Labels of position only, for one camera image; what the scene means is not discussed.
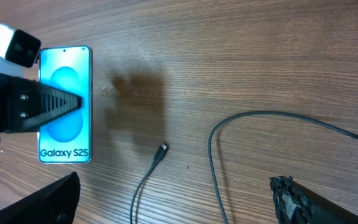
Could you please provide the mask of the teal screen Galaxy smartphone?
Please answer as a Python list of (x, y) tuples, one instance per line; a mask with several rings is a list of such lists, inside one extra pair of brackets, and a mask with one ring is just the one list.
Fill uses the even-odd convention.
[(40, 83), (81, 97), (81, 108), (39, 129), (39, 160), (44, 164), (87, 163), (91, 159), (93, 51), (87, 45), (45, 48)]

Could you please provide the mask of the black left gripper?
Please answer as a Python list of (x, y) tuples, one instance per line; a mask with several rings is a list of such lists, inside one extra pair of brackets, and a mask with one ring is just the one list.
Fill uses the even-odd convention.
[(81, 106), (74, 93), (0, 73), (0, 132), (36, 131)]

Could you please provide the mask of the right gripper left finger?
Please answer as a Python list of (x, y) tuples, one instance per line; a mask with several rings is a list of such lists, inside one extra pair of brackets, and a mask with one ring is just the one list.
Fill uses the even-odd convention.
[(0, 224), (72, 224), (80, 189), (80, 178), (72, 172), (0, 210)]

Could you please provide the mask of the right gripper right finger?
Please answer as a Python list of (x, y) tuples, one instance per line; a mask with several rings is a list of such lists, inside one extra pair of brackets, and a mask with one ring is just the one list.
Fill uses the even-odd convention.
[(295, 182), (293, 177), (270, 178), (279, 224), (358, 224), (358, 215)]

